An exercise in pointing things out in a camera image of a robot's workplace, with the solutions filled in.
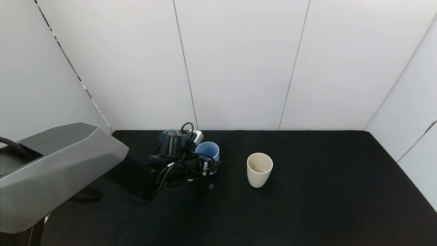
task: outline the white cup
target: white cup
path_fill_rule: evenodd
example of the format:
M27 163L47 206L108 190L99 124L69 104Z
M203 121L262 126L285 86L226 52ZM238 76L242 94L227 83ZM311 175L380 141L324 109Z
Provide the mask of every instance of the white cup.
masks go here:
M251 186L260 188L270 176L272 159L263 153L253 153L247 158L247 179Z

